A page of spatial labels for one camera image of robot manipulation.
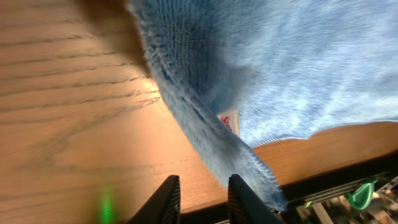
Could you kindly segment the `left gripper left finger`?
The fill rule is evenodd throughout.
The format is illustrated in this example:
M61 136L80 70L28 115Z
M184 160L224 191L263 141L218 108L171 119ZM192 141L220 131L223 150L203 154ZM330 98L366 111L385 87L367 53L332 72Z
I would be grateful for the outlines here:
M180 177L168 176L127 224L179 224Z

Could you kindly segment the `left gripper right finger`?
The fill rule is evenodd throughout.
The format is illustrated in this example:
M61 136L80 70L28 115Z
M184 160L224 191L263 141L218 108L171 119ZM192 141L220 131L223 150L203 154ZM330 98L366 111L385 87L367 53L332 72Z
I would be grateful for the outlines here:
M282 224L238 174L229 178L227 208L230 224Z

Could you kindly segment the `blue microfiber cloth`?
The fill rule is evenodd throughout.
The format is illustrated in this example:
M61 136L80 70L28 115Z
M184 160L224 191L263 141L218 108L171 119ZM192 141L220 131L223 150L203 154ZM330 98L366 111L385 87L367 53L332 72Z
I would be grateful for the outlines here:
M253 148L397 121L397 1L130 1L160 93L222 185L287 201Z

